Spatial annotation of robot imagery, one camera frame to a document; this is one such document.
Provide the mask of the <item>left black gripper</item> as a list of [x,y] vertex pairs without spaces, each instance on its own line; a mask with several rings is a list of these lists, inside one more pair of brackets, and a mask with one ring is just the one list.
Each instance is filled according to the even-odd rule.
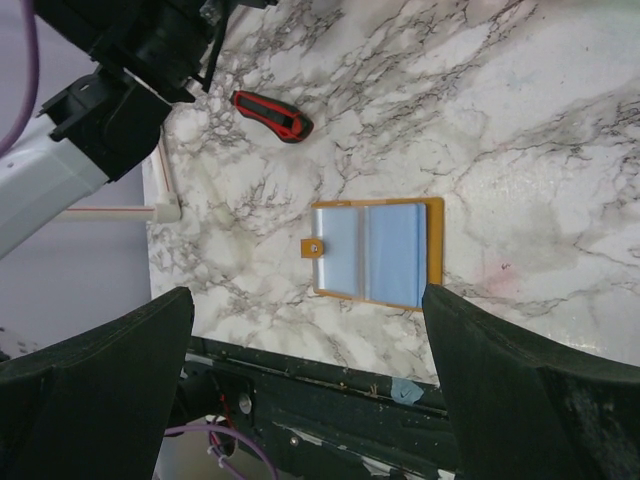
[[169,103],[191,102],[187,84],[210,90],[229,20],[239,6],[275,1],[43,0],[46,24],[107,70],[127,71]]

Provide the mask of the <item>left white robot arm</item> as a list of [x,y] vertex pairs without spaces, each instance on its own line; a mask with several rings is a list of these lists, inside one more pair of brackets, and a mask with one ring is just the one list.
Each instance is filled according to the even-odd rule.
[[[27,1],[29,69],[16,124],[1,142],[1,250],[13,251],[156,148],[191,84],[211,87],[233,1]],[[97,65],[36,101],[43,21]]]

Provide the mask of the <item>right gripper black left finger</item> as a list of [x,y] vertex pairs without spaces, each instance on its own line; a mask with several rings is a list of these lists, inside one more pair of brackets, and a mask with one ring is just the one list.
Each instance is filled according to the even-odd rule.
[[191,292],[177,287],[3,362],[2,478],[151,478],[193,319]]

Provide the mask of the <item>mustard yellow card holder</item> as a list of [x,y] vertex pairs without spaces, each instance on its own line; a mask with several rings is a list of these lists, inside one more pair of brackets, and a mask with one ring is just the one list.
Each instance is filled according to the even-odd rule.
[[443,281],[444,230],[440,197],[316,202],[301,257],[320,296],[418,311]]

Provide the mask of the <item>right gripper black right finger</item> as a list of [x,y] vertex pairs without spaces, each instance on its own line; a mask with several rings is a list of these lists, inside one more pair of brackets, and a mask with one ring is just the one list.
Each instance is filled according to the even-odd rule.
[[638,367],[550,340],[442,286],[427,286],[422,307],[465,478],[638,478]]

